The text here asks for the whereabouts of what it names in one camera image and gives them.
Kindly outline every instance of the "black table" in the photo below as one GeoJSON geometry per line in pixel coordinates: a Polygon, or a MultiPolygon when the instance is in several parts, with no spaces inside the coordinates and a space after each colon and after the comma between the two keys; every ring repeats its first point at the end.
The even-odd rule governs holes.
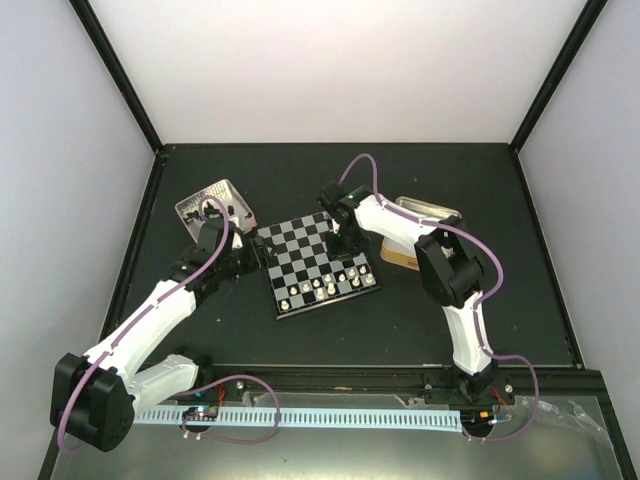
{"type": "MultiPolygon", "coordinates": [[[[267,144],[176,145],[168,157],[120,320],[190,245],[174,205],[228,178],[261,226],[320,210],[319,189],[337,179],[358,153],[376,157],[380,191],[462,212],[468,228],[502,260],[503,290],[485,304],[490,343],[537,365],[580,363],[569,322],[546,256],[517,157],[503,144],[267,144]]],[[[371,183],[367,161],[347,184],[371,183]]],[[[223,284],[182,322],[149,358],[155,363],[181,345],[233,365],[451,364],[452,346],[442,309],[425,294],[418,273],[382,261],[381,240],[371,253],[381,291],[285,321],[276,321],[264,272],[223,284]]],[[[492,266],[486,287],[495,281],[492,266]]]]}

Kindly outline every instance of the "purple cable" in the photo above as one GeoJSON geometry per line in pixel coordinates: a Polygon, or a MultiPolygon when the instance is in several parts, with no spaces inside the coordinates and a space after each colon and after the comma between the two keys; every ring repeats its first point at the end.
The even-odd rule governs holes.
{"type": "Polygon", "coordinates": [[[531,416],[529,417],[529,420],[527,421],[527,423],[525,423],[520,429],[518,429],[517,431],[510,433],[509,435],[505,435],[504,437],[499,437],[499,438],[481,438],[481,437],[474,437],[472,435],[469,434],[469,432],[466,431],[466,429],[464,429],[464,434],[470,439],[470,440],[479,440],[479,441],[487,441],[487,442],[501,442],[501,441],[505,441],[505,440],[511,440],[513,438],[516,438],[520,435],[522,435],[535,421],[536,419],[536,415],[538,413],[538,404],[540,401],[540,388],[538,385],[538,376],[536,375],[536,371],[535,368],[533,367],[533,364],[525,357],[523,357],[522,355],[496,355],[495,353],[493,353],[491,350],[487,349],[487,346],[484,343],[484,340],[482,338],[482,333],[481,333],[481,329],[480,329],[480,318],[478,317],[478,307],[480,307],[480,305],[482,304],[482,302],[484,302],[485,300],[487,300],[488,298],[491,298],[499,289],[500,287],[502,287],[502,284],[504,282],[504,269],[502,268],[502,264],[500,263],[500,260],[498,259],[498,257],[496,256],[495,253],[493,253],[491,251],[491,249],[484,244],[481,240],[479,240],[478,238],[474,237],[473,235],[471,235],[468,232],[465,232],[464,230],[461,230],[457,227],[453,227],[451,225],[445,225],[439,222],[434,222],[431,220],[425,220],[425,219],[421,219],[420,217],[414,215],[413,213],[409,212],[408,210],[402,209],[398,206],[396,206],[395,204],[391,203],[391,202],[386,202],[382,199],[382,197],[380,196],[380,194],[378,193],[378,165],[376,164],[375,159],[369,155],[368,153],[361,153],[360,155],[358,155],[356,158],[354,158],[353,160],[351,160],[351,163],[349,163],[349,165],[347,166],[346,170],[344,171],[344,173],[342,174],[342,176],[340,177],[340,180],[338,180],[338,184],[341,185],[345,178],[347,177],[347,175],[349,174],[349,172],[351,171],[351,168],[361,159],[363,158],[367,158],[370,162],[371,162],[371,167],[373,169],[373,194],[376,198],[376,200],[378,201],[378,203],[380,205],[383,206],[383,208],[387,208],[388,210],[392,211],[393,213],[400,215],[403,218],[406,218],[407,220],[410,220],[412,222],[415,222],[419,225],[427,225],[430,227],[434,227],[434,228],[439,228],[442,230],[446,230],[448,232],[454,233],[456,235],[461,236],[462,238],[468,240],[469,242],[473,243],[475,246],[477,246],[480,250],[482,250],[488,257],[489,259],[493,262],[496,271],[498,273],[498,279],[496,281],[496,284],[485,294],[481,295],[480,298],[478,298],[474,304],[473,304],[473,324],[474,324],[474,328],[476,331],[476,336],[478,337],[478,342],[480,343],[480,348],[482,348],[482,351],[487,354],[490,358],[497,360],[497,361],[508,361],[508,360],[518,360],[522,363],[524,363],[528,368],[529,371],[531,372],[531,377],[533,379],[533,391],[534,391],[534,405],[533,405],[533,412],[531,413],[531,416]]]}
{"type": "MultiPolygon", "coordinates": [[[[268,383],[266,383],[264,380],[260,380],[257,377],[253,377],[251,375],[231,375],[229,377],[225,377],[225,378],[221,378],[220,380],[216,380],[215,382],[212,382],[208,385],[205,385],[204,387],[200,387],[200,388],[196,388],[194,390],[189,390],[186,392],[181,392],[181,393],[177,393],[176,397],[181,397],[181,396],[187,396],[187,395],[194,395],[196,393],[200,393],[200,392],[204,392],[205,390],[209,390],[211,388],[217,387],[218,385],[221,385],[223,383],[226,382],[230,382],[231,380],[249,380],[251,382],[255,382],[261,386],[263,386],[267,392],[269,392],[269,395],[271,395],[271,397],[273,398],[273,402],[275,403],[276,406],[276,417],[275,417],[275,422],[273,424],[273,426],[271,427],[271,430],[269,430],[269,433],[267,433],[266,435],[260,437],[260,438],[256,438],[254,440],[241,440],[239,438],[231,438],[231,437],[223,437],[220,435],[208,435],[208,434],[200,434],[200,437],[202,438],[208,438],[208,439],[212,439],[212,440],[220,440],[222,442],[227,442],[227,443],[235,443],[237,445],[257,445],[259,443],[263,443],[266,442],[267,440],[269,440],[271,437],[273,437],[273,435],[275,435],[276,430],[278,429],[278,425],[280,424],[280,402],[278,401],[278,397],[276,396],[276,392],[273,391],[273,388],[271,388],[269,386],[268,383]]],[[[184,421],[182,422],[182,431],[186,434],[189,435],[189,433],[193,433],[193,432],[189,432],[187,430],[187,418],[185,417],[184,421]]]]}
{"type": "MultiPolygon", "coordinates": [[[[214,202],[216,202],[218,204],[218,206],[220,207],[220,212],[222,213],[222,217],[224,218],[224,230],[223,230],[223,233],[222,233],[222,241],[220,242],[220,245],[218,245],[218,248],[216,248],[215,252],[213,252],[213,255],[211,255],[211,257],[204,263],[204,265],[202,265],[202,267],[200,267],[198,270],[196,270],[194,273],[192,273],[189,277],[185,278],[178,285],[176,285],[175,287],[171,288],[168,292],[166,292],[166,293],[162,294],[161,296],[159,296],[156,299],[157,303],[160,303],[160,302],[166,300],[169,296],[173,295],[175,292],[180,290],[186,284],[188,284],[189,282],[191,282],[194,279],[196,279],[197,277],[199,277],[205,270],[207,270],[211,266],[211,264],[213,262],[215,262],[215,260],[218,258],[218,255],[220,255],[220,252],[224,248],[224,245],[225,245],[225,243],[227,241],[227,237],[229,235],[229,214],[227,213],[226,207],[224,206],[224,204],[220,200],[218,200],[216,197],[214,197],[212,195],[205,195],[204,197],[202,197],[200,199],[200,204],[198,205],[198,212],[200,213],[200,217],[201,218],[203,218],[203,219],[206,218],[205,215],[204,215],[204,212],[203,212],[203,206],[204,206],[204,203],[206,201],[208,201],[208,200],[213,200],[214,202]]],[[[116,338],[113,340],[113,342],[111,342],[111,348],[112,349],[115,348],[122,341],[124,336],[127,335],[127,333],[129,333],[129,331],[131,331],[131,329],[134,326],[136,326],[136,324],[138,322],[140,322],[140,320],[142,320],[145,317],[145,315],[147,315],[153,309],[154,309],[153,305],[147,305],[146,308],[144,308],[138,315],[136,315],[136,317],[125,328],[122,329],[122,332],[120,332],[116,336],[116,338]]],[[[65,434],[65,432],[67,430],[67,424],[69,423],[69,417],[71,416],[71,411],[73,410],[73,406],[75,405],[76,401],[78,400],[78,397],[80,396],[80,392],[82,392],[82,389],[84,388],[84,386],[87,384],[87,382],[91,378],[91,375],[93,375],[93,373],[98,369],[100,364],[108,356],[109,356],[109,352],[104,352],[102,355],[100,355],[96,359],[96,361],[84,373],[82,378],[80,378],[80,381],[78,382],[76,387],[73,389],[73,392],[71,392],[71,395],[69,396],[69,400],[67,401],[67,405],[65,406],[65,408],[64,408],[64,410],[62,412],[62,417],[60,418],[60,423],[58,425],[58,432],[57,432],[57,435],[56,435],[56,439],[57,439],[57,442],[58,442],[58,448],[63,453],[77,453],[77,452],[80,452],[80,451],[84,450],[84,448],[86,448],[86,444],[85,445],[80,445],[80,446],[75,447],[75,448],[67,447],[67,445],[64,443],[64,434],[65,434]]]]}

